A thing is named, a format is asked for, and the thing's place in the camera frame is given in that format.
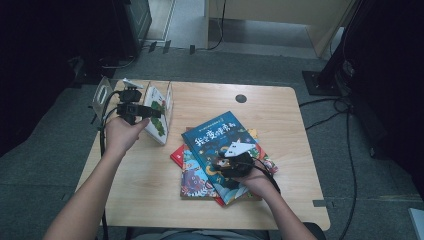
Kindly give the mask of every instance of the wire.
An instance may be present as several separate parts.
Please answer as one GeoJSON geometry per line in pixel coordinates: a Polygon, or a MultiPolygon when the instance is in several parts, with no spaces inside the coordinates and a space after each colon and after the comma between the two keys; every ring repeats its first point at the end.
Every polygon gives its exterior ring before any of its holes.
{"type": "Polygon", "coordinates": [[[102,68],[105,68],[105,69],[120,69],[120,68],[125,68],[125,67],[128,67],[129,65],[131,65],[131,63],[133,63],[134,60],[135,60],[135,57],[131,56],[131,61],[129,63],[125,64],[125,65],[120,65],[120,66],[102,66],[102,68]]]}
{"type": "Polygon", "coordinates": [[[352,169],[352,178],[353,178],[353,202],[352,202],[352,207],[350,209],[349,218],[347,220],[346,226],[339,238],[340,240],[342,240],[346,236],[347,230],[349,229],[350,223],[352,222],[353,214],[355,212],[355,207],[356,207],[356,198],[358,196],[358,184],[356,181],[356,171],[355,171],[355,166],[353,165],[352,150],[350,147],[349,117],[350,117],[350,107],[346,117],[346,136],[347,136],[346,138],[347,138],[347,149],[349,152],[349,160],[350,160],[350,166],[352,169]]]}
{"type": "Polygon", "coordinates": [[[272,176],[272,173],[269,171],[268,167],[265,166],[265,164],[261,160],[259,160],[257,158],[253,158],[253,159],[255,161],[259,161],[260,163],[262,163],[262,165],[264,165],[264,167],[265,167],[266,170],[264,170],[264,169],[256,166],[255,164],[244,163],[244,162],[238,162],[237,164],[251,166],[251,167],[254,167],[254,168],[258,169],[259,171],[261,171],[269,179],[269,181],[272,183],[272,185],[274,186],[275,190],[277,190],[277,192],[281,194],[280,187],[278,186],[277,182],[275,181],[275,179],[272,176]]]}
{"type": "Polygon", "coordinates": [[[339,99],[339,98],[321,98],[321,99],[318,99],[318,100],[313,100],[313,101],[310,101],[310,102],[301,103],[301,104],[299,104],[299,107],[303,107],[303,106],[306,106],[306,105],[309,105],[309,104],[313,104],[313,103],[326,102],[326,101],[335,101],[337,99],[339,99]]]}
{"type": "Polygon", "coordinates": [[[318,122],[315,122],[314,124],[312,124],[311,126],[309,126],[309,127],[307,127],[307,128],[305,128],[305,130],[307,131],[307,130],[309,130],[309,129],[311,129],[311,128],[313,128],[313,127],[316,127],[316,126],[318,126],[318,125],[321,125],[321,124],[323,124],[323,123],[325,123],[325,122],[328,122],[328,121],[330,121],[332,118],[334,118],[334,117],[336,117],[337,115],[339,115],[339,114],[341,114],[341,113],[335,113],[335,114],[333,114],[333,115],[331,115],[329,118],[327,118],[327,119],[324,119],[324,120],[321,120],[321,121],[318,121],[318,122]]]}
{"type": "MultiPolygon", "coordinates": [[[[299,107],[302,107],[302,106],[305,106],[305,105],[308,105],[308,104],[312,104],[312,103],[318,103],[318,102],[324,102],[324,101],[330,101],[330,100],[331,99],[329,99],[329,98],[318,99],[318,100],[302,103],[302,104],[299,105],[299,107]]],[[[346,113],[346,142],[347,142],[347,149],[348,149],[348,153],[349,153],[350,167],[351,167],[351,170],[352,170],[352,179],[353,179],[353,197],[352,198],[353,199],[352,199],[352,207],[351,207],[350,212],[349,212],[349,217],[348,217],[348,220],[346,222],[346,226],[343,229],[343,232],[342,232],[342,234],[340,235],[340,238],[339,238],[340,240],[342,240],[346,236],[347,230],[349,229],[349,226],[352,222],[353,214],[355,212],[356,198],[358,196],[358,184],[357,184],[357,180],[356,180],[356,171],[355,171],[355,166],[353,164],[352,149],[351,149],[351,144],[350,144],[349,118],[350,118],[352,106],[348,102],[346,102],[346,99],[344,97],[340,97],[340,98],[334,99],[333,107],[337,111],[337,113],[335,113],[334,115],[330,116],[329,118],[327,118],[325,120],[322,120],[322,121],[319,121],[319,122],[312,124],[311,127],[322,124],[322,123],[334,118],[335,116],[337,116],[339,114],[346,113]],[[337,103],[343,103],[346,106],[346,108],[345,109],[339,109],[339,107],[337,106],[337,103]]]]}
{"type": "Polygon", "coordinates": [[[207,50],[214,50],[215,48],[217,48],[219,46],[219,44],[221,44],[222,39],[224,38],[224,17],[225,17],[225,6],[227,4],[227,0],[224,0],[224,6],[222,8],[222,18],[221,18],[221,38],[219,39],[219,42],[211,48],[208,48],[207,50]]]}
{"type": "MultiPolygon", "coordinates": [[[[103,105],[102,115],[100,116],[100,127],[99,127],[99,131],[100,131],[100,156],[103,156],[103,154],[105,152],[105,145],[106,145],[105,144],[105,126],[106,126],[106,120],[110,116],[110,114],[115,110],[115,108],[112,109],[105,116],[106,109],[109,106],[109,103],[110,103],[110,100],[112,99],[112,96],[115,95],[115,94],[118,94],[120,92],[121,91],[113,91],[111,94],[109,94],[109,96],[107,97],[107,99],[105,101],[105,104],[103,105]]],[[[106,221],[106,209],[103,211],[102,225],[103,225],[103,239],[104,240],[108,240],[109,239],[109,232],[108,232],[107,221],[106,221]]]]}
{"type": "Polygon", "coordinates": [[[349,22],[349,24],[348,24],[348,26],[347,26],[347,29],[346,29],[346,34],[345,34],[344,39],[343,39],[343,48],[342,48],[342,51],[343,51],[343,58],[344,58],[344,60],[345,60],[345,61],[347,61],[347,60],[348,60],[348,59],[346,58],[346,53],[345,53],[347,35],[349,34],[349,30],[350,30],[350,29],[351,29],[351,27],[352,27],[351,25],[352,25],[352,23],[353,23],[353,20],[355,19],[356,14],[358,14],[359,9],[361,8],[361,6],[362,6],[362,3],[363,3],[363,2],[364,2],[364,0],[361,0],[361,2],[359,3],[358,7],[355,9],[355,13],[353,14],[352,19],[350,20],[350,22],[349,22]]]}

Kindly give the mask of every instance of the black equipment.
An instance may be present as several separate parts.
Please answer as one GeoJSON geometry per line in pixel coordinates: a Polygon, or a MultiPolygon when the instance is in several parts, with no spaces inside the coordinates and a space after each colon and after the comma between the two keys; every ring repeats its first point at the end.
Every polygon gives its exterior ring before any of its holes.
{"type": "Polygon", "coordinates": [[[220,154],[220,157],[212,163],[214,169],[221,171],[226,178],[245,177],[252,171],[254,165],[255,163],[248,152],[227,158],[220,154]]]}
{"type": "Polygon", "coordinates": [[[129,124],[134,125],[137,116],[143,118],[155,117],[160,118],[161,112],[151,107],[138,105],[141,99],[141,93],[135,87],[130,87],[119,94],[121,101],[117,105],[116,112],[129,124]]]}

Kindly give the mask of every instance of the blue book cover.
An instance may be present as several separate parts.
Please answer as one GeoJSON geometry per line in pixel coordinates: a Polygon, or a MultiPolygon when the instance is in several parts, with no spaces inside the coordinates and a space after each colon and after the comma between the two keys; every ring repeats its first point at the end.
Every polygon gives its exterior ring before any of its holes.
{"type": "Polygon", "coordinates": [[[183,133],[182,137],[226,205],[243,196],[248,189],[215,171],[212,162],[219,153],[225,152],[233,142],[251,143],[256,144],[256,148],[249,150],[250,155],[268,160],[255,139],[230,111],[183,133]]]}

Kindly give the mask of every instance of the wrist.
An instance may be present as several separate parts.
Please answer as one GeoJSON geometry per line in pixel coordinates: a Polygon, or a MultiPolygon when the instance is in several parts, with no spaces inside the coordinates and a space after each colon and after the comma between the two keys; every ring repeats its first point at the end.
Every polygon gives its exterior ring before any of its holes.
{"type": "Polygon", "coordinates": [[[106,151],[103,154],[102,159],[108,159],[108,161],[113,161],[117,163],[121,163],[122,158],[125,156],[126,152],[123,151],[116,151],[113,149],[106,149],[106,151]]]}

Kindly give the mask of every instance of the book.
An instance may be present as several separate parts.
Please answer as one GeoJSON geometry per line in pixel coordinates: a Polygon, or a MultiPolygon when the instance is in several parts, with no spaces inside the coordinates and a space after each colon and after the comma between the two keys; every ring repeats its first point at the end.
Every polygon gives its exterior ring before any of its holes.
{"type": "Polygon", "coordinates": [[[248,151],[250,156],[262,160],[272,173],[278,171],[277,166],[231,111],[183,133],[182,137],[225,205],[248,193],[247,187],[231,178],[225,178],[212,166],[212,162],[233,142],[255,144],[255,148],[248,151]]]}
{"type": "Polygon", "coordinates": [[[170,158],[180,167],[183,168],[183,158],[184,158],[184,145],[181,145],[177,150],[175,150],[170,158]]]}
{"type": "MultiPolygon", "coordinates": [[[[183,166],[184,166],[184,163],[183,163],[183,161],[184,161],[184,148],[187,148],[187,146],[185,145],[185,144],[183,144],[183,145],[181,145],[177,150],[175,150],[171,155],[170,155],[170,158],[181,168],[181,169],[183,169],[183,166]]],[[[212,197],[213,196],[213,199],[220,205],[220,206],[224,206],[225,204],[224,204],[224,201],[222,201],[222,199],[221,199],[221,197],[216,193],[216,191],[214,190],[214,192],[215,192],[215,194],[209,194],[209,196],[208,197],[212,197]]]]}
{"type": "Polygon", "coordinates": [[[183,145],[183,156],[180,196],[219,197],[208,176],[186,144],[183,145]]]}
{"type": "Polygon", "coordinates": [[[146,126],[145,131],[160,144],[165,145],[168,139],[174,105],[171,83],[168,85],[166,96],[162,95],[159,89],[149,83],[143,105],[159,110],[162,113],[160,118],[150,118],[150,123],[146,126]]]}

